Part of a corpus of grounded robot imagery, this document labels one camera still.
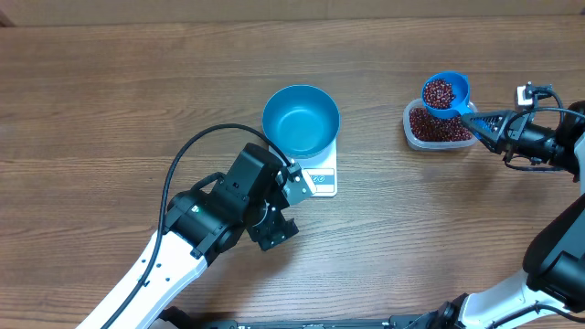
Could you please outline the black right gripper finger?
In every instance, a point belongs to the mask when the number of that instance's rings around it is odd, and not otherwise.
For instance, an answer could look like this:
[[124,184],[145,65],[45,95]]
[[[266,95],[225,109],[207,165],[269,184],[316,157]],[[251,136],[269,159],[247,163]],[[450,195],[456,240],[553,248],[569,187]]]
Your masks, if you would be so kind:
[[464,114],[461,121],[472,132],[500,132],[514,115],[512,110],[472,112]]
[[472,128],[472,134],[490,152],[500,154],[504,151],[505,143],[502,141],[501,133],[493,132],[484,128]]

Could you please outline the blue plastic scoop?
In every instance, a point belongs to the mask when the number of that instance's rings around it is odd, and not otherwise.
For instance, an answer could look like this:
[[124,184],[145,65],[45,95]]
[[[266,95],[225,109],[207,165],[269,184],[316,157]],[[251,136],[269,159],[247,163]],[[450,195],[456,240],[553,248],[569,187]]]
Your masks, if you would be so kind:
[[426,103],[426,101],[422,100],[423,106],[435,117],[441,119],[449,119],[453,117],[456,113],[461,115],[461,118],[466,113],[472,113],[471,109],[471,86],[468,78],[458,72],[455,71],[445,71],[441,73],[437,73],[434,76],[430,77],[423,85],[420,96],[421,99],[423,98],[423,89],[424,87],[435,79],[445,79],[447,82],[452,84],[453,93],[455,94],[455,100],[452,102],[452,105],[447,110],[435,110],[430,105]]

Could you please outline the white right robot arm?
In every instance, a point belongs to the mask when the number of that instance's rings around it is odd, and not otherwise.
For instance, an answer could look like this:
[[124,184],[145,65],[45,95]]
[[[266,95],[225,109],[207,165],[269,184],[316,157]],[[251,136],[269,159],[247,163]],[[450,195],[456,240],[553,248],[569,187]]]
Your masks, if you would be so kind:
[[[463,126],[496,154],[523,156],[584,182],[584,104],[562,110],[555,130],[535,125],[535,109],[469,113]],[[517,328],[558,314],[584,321],[584,199],[579,197],[530,243],[520,271],[494,287],[463,294],[420,318],[423,328]]]

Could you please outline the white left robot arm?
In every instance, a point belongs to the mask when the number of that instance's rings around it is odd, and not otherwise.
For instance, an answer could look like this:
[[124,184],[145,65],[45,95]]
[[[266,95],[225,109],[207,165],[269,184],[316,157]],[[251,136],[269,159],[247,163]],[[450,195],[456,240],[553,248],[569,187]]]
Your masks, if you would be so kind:
[[172,198],[162,232],[81,323],[83,328],[147,328],[244,231],[271,249],[298,231],[282,210],[315,185],[297,163],[249,143],[225,174],[215,173]]

